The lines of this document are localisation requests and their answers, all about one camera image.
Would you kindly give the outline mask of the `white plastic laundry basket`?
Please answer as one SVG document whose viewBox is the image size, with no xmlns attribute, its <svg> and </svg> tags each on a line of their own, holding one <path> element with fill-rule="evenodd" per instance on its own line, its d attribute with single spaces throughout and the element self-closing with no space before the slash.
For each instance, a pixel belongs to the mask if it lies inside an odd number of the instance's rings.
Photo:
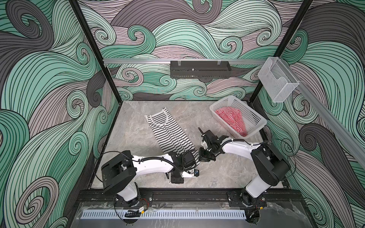
<svg viewBox="0 0 365 228">
<path fill-rule="evenodd" d="M 224 97 L 209 109 L 214 119 L 237 139 L 248 139 L 267 124 L 263 116 L 235 96 Z"/>
</svg>

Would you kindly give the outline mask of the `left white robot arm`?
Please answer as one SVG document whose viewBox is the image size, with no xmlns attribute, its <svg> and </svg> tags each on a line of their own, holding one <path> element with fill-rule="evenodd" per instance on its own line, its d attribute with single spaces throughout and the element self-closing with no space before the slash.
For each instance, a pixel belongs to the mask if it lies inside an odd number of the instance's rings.
<svg viewBox="0 0 365 228">
<path fill-rule="evenodd" d="M 197 161 L 193 151 L 169 152 L 161 156 L 140 157 L 123 151 L 101 167 L 103 191 L 106 195 L 117 195 L 130 202 L 139 198 L 135 177 L 152 173 L 171 175 L 171 183 L 184 183 L 185 178 L 198 177 Z"/>
</svg>

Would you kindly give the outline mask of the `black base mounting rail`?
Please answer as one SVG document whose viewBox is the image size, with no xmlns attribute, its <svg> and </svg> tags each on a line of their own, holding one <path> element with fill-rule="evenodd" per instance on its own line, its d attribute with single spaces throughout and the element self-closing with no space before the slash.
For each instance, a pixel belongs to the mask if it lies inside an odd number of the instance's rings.
<svg viewBox="0 0 365 228">
<path fill-rule="evenodd" d="M 228 203 L 231 207 L 239 208 L 259 208 L 269 203 L 276 203 L 280 206 L 293 205 L 300 203 L 305 206 L 302 194 L 296 190 L 289 189 L 269 189 L 262 193 L 258 199 L 252 199 L 246 205 L 243 202 L 243 190 L 233 189 L 189 189 L 189 188 L 140 188 L 139 196 L 133 199 L 131 203 L 124 201 L 121 197 L 107 195 L 102 190 L 84 190 L 79 194 L 73 209 L 80 205 L 106 203 L 107 205 L 117 206 L 155 206 L 161 203 Z"/>
</svg>

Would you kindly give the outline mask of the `red white striped tank top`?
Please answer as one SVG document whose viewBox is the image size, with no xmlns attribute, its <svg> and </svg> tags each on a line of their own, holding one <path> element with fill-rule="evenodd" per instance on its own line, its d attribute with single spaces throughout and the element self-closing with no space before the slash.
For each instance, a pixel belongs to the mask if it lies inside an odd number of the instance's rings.
<svg viewBox="0 0 365 228">
<path fill-rule="evenodd" d="M 233 107 L 222 107 L 215 113 L 225 121 L 233 130 L 241 136 L 247 136 L 248 132 L 239 109 Z"/>
</svg>

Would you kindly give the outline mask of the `black perforated wall tray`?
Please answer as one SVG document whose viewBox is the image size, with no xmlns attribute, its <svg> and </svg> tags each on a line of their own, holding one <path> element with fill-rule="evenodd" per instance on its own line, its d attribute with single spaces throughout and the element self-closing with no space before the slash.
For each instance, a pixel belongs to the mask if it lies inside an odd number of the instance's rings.
<svg viewBox="0 0 365 228">
<path fill-rule="evenodd" d="M 221 60 L 178 60 L 170 62 L 170 76 L 174 79 L 199 79 L 209 82 L 213 79 L 227 79 L 232 68 L 228 61 Z"/>
</svg>

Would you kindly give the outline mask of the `black white striped tank top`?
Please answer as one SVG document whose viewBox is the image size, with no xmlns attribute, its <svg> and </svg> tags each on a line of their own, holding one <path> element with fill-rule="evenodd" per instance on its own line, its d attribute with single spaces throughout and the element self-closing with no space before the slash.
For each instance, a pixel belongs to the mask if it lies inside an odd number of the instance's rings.
<svg viewBox="0 0 365 228">
<path fill-rule="evenodd" d="M 145 118 L 163 153 L 191 151 L 196 163 L 200 164 L 198 150 L 167 108 L 154 115 L 145 115 Z"/>
</svg>

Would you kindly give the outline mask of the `aluminium wall rail right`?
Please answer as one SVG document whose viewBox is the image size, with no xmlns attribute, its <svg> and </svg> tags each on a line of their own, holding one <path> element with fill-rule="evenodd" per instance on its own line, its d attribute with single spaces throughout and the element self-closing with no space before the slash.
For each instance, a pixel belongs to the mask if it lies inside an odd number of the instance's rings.
<svg viewBox="0 0 365 228">
<path fill-rule="evenodd" d="M 319 74 L 301 63 L 284 69 L 298 81 L 298 90 L 313 109 L 350 152 L 365 167 L 365 136 L 357 129 L 357 117 L 365 99 L 365 91 L 359 85 L 345 85 L 332 77 L 321 81 Z"/>
</svg>

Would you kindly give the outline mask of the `clear plastic wall bin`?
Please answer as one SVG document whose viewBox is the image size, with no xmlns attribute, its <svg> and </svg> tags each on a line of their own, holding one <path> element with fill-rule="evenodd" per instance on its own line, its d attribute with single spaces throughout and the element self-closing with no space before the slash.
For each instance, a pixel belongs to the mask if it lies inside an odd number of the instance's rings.
<svg viewBox="0 0 365 228">
<path fill-rule="evenodd" d="M 299 79 L 294 71 L 279 57 L 268 58 L 258 77 L 274 103 L 283 103 L 299 85 Z"/>
</svg>

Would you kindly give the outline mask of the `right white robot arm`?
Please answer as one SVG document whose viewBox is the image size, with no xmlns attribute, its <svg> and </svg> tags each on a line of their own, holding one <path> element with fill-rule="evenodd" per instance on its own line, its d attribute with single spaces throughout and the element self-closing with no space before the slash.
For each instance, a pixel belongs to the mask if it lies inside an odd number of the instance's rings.
<svg viewBox="0 0 365 228">
<path fill-rule="evenodd" d="M 276 186 L 291 169 L 288 160 L 270 141 L 249 143 L 226 135 L 218 137 L 210 130 L 200 132 L 200 161 L 215 161 L 221 154 L 235 154 L 253 161 L 258 175 L 243 189 L 241 197 L 246 201 L 256 199 L 270 187 Z"/>
</svg>

